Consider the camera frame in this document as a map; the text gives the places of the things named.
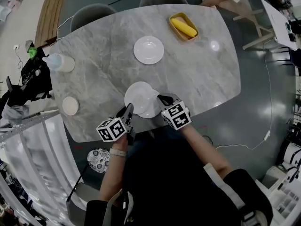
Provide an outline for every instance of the marble table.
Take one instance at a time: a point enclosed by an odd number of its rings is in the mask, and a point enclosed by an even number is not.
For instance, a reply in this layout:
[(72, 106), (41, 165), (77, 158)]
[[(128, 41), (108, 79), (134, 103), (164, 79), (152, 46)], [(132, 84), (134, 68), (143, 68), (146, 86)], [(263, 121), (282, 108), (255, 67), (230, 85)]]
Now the marble table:
[[(179, 12), (198, 28), (200, 35), (194, 41), (183, 42), (171, 30), (169, 17)], [(154, 65), (143, 65), (134, 56), (135, 42), (146, 35), (164, 45), (164, 56)], [(119, 12), (68, 34), (50, 52), (75, 60), (72, 72), (51, 72), (51, 81), (63, 121), (76, 142), (100, 140), (96, 127), (124, 106), (127, 88), (137, 81), (149, 83), (159, 93), (176, 94), (192, 116), (240, 93), (234, 44), (213, 8), (171, 4)], [(79, 102), (74, 116), (63, 112), (66, 96)], [(152, 119), (136, 115), (132, 125), (138, 133), (165, 123), (160, 115)]]

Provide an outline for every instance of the green object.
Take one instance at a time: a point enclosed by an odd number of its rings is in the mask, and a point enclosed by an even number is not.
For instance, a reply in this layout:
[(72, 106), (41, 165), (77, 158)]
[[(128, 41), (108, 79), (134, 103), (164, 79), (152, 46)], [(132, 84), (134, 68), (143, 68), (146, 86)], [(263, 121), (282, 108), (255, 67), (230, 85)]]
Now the green object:
[(37, 52), (38, 50), (36, 48), (29, 47), (28, 49), (28, 54), (31, 59), (33, 59), (36, 56)]

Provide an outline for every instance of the corn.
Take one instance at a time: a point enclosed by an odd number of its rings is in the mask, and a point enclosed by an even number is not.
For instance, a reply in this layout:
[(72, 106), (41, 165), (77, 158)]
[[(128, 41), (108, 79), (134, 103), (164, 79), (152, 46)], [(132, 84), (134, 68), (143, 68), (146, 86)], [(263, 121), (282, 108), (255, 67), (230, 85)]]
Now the corn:
[(171, 22), (175, 26), (176, 29), (180, 30), (184, 34), (186, 34), (192, 38), (194, 38), (194, 36), (196, 36), (197, 31), (195, 31), (193, 28), (191, 28), (187, 24), (181, 22), (180, 20), (172, 18)]

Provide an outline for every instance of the yellow tray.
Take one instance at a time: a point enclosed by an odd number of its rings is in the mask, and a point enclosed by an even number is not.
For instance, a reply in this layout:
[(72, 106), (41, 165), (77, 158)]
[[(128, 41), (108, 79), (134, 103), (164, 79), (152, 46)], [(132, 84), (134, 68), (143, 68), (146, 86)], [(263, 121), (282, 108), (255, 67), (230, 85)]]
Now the yellow tray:
[[(191, 28), (193, 28), (195, 31), (197, 31), (196, 36), (194, 36), (193, 38), (182, 33), (180, 30), (176, 29), (176, 27), (172, 24), (171, 19), (175, 18), (180, 20), (181, 22), (187, 24), (188, 26), (190, 26)], [(196, 28), (196, 26), (193, 24), (193, 22), (187, 17), (186, 14), (184, 13), (177, 13), (175, 15), (170, 16), (169, 18), (169, 25), (172, 28), (172, 30), (174, 31), (174, 33), (182, 40), (182, 41), (191, 41), (194, 40), (196, 37), (198, 37), (198, 29)]]

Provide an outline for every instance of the bracelet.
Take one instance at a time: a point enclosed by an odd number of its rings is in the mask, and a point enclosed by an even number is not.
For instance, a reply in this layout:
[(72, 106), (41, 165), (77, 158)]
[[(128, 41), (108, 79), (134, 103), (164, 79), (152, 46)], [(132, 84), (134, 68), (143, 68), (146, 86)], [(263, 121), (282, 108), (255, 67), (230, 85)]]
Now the bracelet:
[(117, 150), (117, 149), (110, 149), (110, 154), (111, 155), (115, 155), (115, 156), (122, 156), (122, 157), (126, 157), (127, 153), (121, 150)]

